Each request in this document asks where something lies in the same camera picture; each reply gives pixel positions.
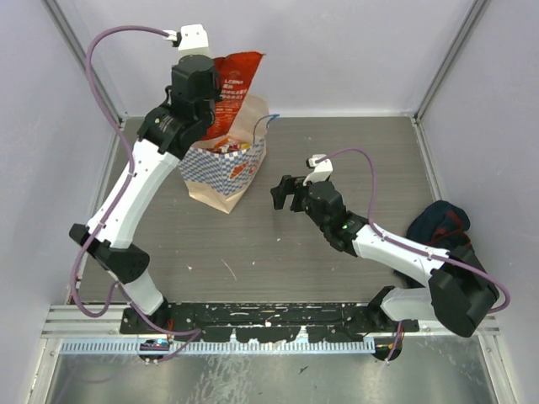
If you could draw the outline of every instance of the white backdrop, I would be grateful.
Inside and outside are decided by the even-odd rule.
[[[490,2],[424,120],[446,195],[512,293],[499,321],[523,404],[539,397],[537,21],[537,0]]]
[[[295,115],[415,112],[472,0],[58,0],[86,46],[103,29],[201,23],[215,56],[261,51],[253,91]],[[101,46],[97,68],[122,112],[163,101],[167,44],[123,34]]]
[[[67,295],[77,246],[112,140],[40,2],[0,4],[0,402],[29,391],[50,304]]]

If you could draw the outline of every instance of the paper bag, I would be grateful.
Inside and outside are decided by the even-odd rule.
[[[264,160],[267,124],[277,116],[268,114],[263,99],[248,95],[227,136],[251,144],[249,148],[219,154],[205,149],[224,136],[196,142],[179,162],[189,196],[222,212],[232,212]]]

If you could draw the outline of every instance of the white mark on table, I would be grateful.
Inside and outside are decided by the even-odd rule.
[[[225,264],[225,267],[228,268],[228,270],[230,271],[230,273],[232,274],[232,276],[234,277],[234,280],[237,281],[237,278],[236,278],[236,274],[234,273],[234,271],[232,271],[232,268],[230,268],[230,265],[228,265],[227,263],[225,263],[225,260],[221,258],[221,261],[222,263]]]

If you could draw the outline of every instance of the wooden table surface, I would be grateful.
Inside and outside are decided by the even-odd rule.
[[[140,123],[127,122],[132,141]],[[376,222],[403,234],[432,202],[409,119],[276,120],[265,161],[230,215],[191,199],[178,170],[165,180],[134,241],[150,254],[157,287],[171,301],[314,302],[368,301],[383,286],[400,284],[389,268],[333,250],[305,214],[273,210],[270,188],[282,175],[305,175],[305,160],[312,154],[347,146],[364,147],[376,164]],[[125,163],[119,149],[109,189]],[[332,181],[348,209],[366,215],[371,196],[366,160],[351,152],[333,164]],[[83,300],[102,301],[111,281],[90,258],[81,283]]]

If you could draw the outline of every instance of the red chip bag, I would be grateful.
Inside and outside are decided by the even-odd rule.
[[[242,108],[262,56],[258,52],[242,52],[213,60],[221,76],[222,101],[216,104],[216,121],[202,138],[203,141],[228,133],[237,112]]]

